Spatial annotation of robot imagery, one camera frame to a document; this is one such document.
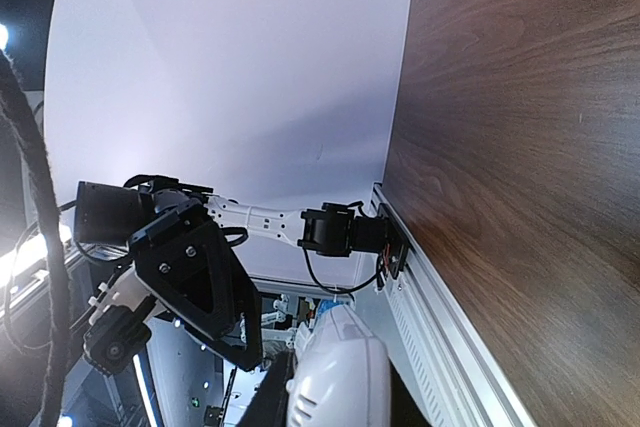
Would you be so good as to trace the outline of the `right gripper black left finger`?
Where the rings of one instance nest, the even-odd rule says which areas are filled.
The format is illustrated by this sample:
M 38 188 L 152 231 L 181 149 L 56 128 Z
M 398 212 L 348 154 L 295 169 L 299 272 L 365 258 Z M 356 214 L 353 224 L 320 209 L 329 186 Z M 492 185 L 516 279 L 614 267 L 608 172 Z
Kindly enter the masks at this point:
M 257 392 L 245 410 L 237 427 L 285 427 L 289 393 L 287 382 L 294 377 L 295 353 L 280 352 Z

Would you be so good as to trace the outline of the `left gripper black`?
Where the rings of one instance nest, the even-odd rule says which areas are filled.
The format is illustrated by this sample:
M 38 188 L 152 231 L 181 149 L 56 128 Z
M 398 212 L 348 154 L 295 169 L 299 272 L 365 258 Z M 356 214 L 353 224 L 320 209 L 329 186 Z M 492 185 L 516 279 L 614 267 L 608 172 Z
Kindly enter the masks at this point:
M 207 350 L 245 372 L 261 364 L 260 295 L 245 286 L 235 315 L 230 248 L 201 202 L 167 209 L 129 238 L 129 253 L 143 285 L 209 338 Z

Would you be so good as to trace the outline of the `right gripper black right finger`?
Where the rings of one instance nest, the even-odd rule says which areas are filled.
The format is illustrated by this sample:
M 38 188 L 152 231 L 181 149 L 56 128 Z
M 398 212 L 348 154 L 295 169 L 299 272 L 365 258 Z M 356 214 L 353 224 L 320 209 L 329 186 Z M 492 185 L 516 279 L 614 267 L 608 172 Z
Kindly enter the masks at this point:
M 393 365 L 391 373 L 391 427 L 431 427 Z

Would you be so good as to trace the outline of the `white remote control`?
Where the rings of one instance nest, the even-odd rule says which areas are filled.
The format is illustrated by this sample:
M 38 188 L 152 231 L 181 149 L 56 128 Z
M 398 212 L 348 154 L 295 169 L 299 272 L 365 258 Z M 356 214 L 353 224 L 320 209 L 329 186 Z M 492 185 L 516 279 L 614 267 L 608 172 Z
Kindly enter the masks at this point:
M 387 348 L 348 305 L 297 329 L 293 377 L 286 383 L 287 426 L 391 424 Z

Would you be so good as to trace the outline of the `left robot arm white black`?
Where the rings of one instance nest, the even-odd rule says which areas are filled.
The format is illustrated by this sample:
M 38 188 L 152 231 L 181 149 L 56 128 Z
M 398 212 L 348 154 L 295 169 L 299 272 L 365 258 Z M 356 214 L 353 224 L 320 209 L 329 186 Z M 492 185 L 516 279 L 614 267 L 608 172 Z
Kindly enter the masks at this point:
M 336 258 L 385 256 L 391 247 L 390 221 L 357 202 L 283 211 L 165 176 L 123 186 L 80 182 L 74 242 L 125 251 L 91 300 L 86 360 L 106 375 L 122 372 L 150 340 L 149 319 L 169 313 L 218 356 L 245 371 L 257 367 L 261 300 L 235 252 L 254 235 Z

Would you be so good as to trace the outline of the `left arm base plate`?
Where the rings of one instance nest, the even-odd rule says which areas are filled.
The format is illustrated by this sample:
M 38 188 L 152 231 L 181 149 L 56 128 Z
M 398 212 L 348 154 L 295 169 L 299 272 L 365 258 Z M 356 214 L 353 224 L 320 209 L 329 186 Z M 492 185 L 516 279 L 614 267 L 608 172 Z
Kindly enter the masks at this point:
M 397 280 L 406 265 L 410 241 L 388 203 L 380 203 L 377 214 L 385 221 L 386 226 L 386 244 L 379 255 L 381 266 L 386 276 Z

